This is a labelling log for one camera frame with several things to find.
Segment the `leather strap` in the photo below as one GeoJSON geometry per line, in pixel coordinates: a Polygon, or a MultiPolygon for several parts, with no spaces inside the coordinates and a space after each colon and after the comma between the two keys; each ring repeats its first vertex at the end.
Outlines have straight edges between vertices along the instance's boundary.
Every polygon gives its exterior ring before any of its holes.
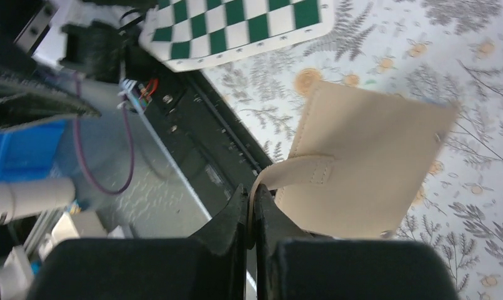
{"type": "Polygon", "coordinates": [[[456,115],[452,107],[318,82],[289,159],[263,170],[254,187],[277,188],[276,204],[305,230],[388,238],[456,115]]]}
{"type": "Polygon", "coordinates": [[[293,184],[323,185],[329,180],[333,162],[332,156],[301,156],[278,162],[262,170],[249,193],[248,228],[252,226],[255,192],[260,183],[270,191],[293,184]]]}

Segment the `white patterned tablecloth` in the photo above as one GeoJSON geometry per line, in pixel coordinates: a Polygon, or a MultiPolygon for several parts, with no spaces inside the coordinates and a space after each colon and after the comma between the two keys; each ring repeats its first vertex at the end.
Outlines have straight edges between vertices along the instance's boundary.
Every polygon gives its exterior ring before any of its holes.
{"type": "Polygon", "coordinates": [[[327,36],[204,74],[275,161],[318,79],[459,105],[397,235],[434,247],[460,298],[503,300],[503,1],[335,5],[327,36]]]}

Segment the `purple cable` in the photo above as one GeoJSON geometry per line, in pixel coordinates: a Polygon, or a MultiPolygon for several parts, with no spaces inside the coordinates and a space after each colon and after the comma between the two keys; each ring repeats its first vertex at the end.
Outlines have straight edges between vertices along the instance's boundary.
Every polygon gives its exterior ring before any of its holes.
{"type": "MultiPolygon", "coordinates": [[[[80,80],[78,79],[77,73],[74,74],[74,82],[76,85],[76,96],[81,97],[82,94],[81,83],[80,80]]],[[[97,182],[97,179],[93,176],[93,174],[91,174],[91,171],[87,166],[86,158],[84,157],[84,151],[82,149],[82,139],[80,137],[80,119],[77,117],[75,118],[75,120],[73,120],[74,124],[72,127],[72,134],[74,138],[74,148],[76,152],[76,158],[78,159],[78,164],[80,165],[82,174],[92,186],[94,186],[100,192],[107,195],[118,195],[124,192],[132,182],[132,178],[134,175],[134,141],[132,137],[130,124],[128,123],[128,115],[125,105],[122,105],[122,116],[124,117],[124,127],[126,127],[126,136],[128,137],[128,145],[130,147],[130,171],[128,173],[128,179],[126,180],[126,183],[124,183],[124,185],[117,191],[110,191],[105,187],[101,186],[97,182]]]]}

